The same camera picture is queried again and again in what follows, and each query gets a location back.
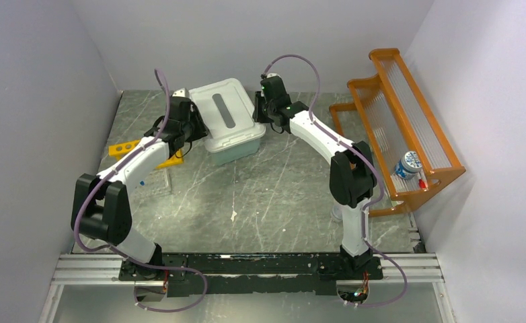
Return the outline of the white bin lid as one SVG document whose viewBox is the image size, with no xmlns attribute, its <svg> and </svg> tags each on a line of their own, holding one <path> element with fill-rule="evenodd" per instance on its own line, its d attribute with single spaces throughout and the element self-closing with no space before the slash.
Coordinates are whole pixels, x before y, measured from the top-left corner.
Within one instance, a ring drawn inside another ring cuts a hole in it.
<svg viewBox="0 0 526 323">
<path fill-rule="evenodd" d="M 266 127 L 252 118 L 254 104 L 238 79 L 196 87 L 189 94 L 209 132 L 204 143 L 207 151 L 219 153 L 265 134 Z"/>
</svg>

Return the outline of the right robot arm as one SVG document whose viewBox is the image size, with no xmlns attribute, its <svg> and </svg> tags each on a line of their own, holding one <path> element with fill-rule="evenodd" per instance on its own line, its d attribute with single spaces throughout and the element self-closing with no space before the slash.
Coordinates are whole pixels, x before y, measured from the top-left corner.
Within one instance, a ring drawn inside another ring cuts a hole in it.
<svg viewBox="0 0 526 323">
<path fill-rule="evenodd" d="M 304 103 L 292 102 L 279 75 L 262 75 L 260 88 L 253 119 L 302 139 L 328 162 L 329 189 L 335 200 L 332 213 L 343 224 L 340 268 L 346 277 L 358 278 L 373 257 L 368 204 L 377 179 L 369 145 L 333 133 Z"/>
</svg>

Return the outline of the yellow test tube rack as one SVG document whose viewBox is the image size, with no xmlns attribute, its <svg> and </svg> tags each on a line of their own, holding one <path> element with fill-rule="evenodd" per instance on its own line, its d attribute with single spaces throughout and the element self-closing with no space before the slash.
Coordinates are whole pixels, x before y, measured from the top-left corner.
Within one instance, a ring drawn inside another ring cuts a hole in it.
<svg viewBox="0 0 526 323">
<path fill-rule="evenodd" d="M 138 144 L 140 140 L 128 141 L 115 145 L 108 146 L 108 156 L 113 157 L 116 161 L 120 161 L 125 155 L 130 153 Z M 156 169 L 168 168 L 184 163 L 182 150 L 178 150 L 172 157 L 159 164 Z"/>
</svg>

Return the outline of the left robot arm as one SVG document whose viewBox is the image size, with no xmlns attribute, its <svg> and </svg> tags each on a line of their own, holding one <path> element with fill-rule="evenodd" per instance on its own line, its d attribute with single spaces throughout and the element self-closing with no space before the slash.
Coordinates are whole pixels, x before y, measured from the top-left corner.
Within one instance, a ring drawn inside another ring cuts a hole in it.
<svg viewBox="0 0 526 323">
<path fill-rule="evenodd" d="M 207 135 L 197 105 L 185 96 L 169 96 L 167 113 L 159 117 L 128 154 L 96 175 L 83 174 L 75 183 L 71 228 L 86 252 L 81 236 L 101 240 L 107 248 L 137 263 L 146 279 L 161 276 L 161 246 L 133 227 L 129 196 L 150 172 L 177 156 L 186 143 Z"/>
</svg>

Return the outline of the teal plastic bin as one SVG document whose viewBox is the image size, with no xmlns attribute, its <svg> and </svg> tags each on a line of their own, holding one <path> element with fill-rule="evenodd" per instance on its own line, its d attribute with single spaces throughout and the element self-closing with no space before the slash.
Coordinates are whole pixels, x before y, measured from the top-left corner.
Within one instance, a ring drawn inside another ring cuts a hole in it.
<svg viewBox="0 0 526 323">
<path fill-rule="evenodd" d="M 210 153 L 213 163 L 221 166 L 237 159 L 255 154 L 260 147 L 260 138 L 245 139 L 237 142 L 217 143 L 215 140 L 206 140 L 205 148 Z"/>
</svg>

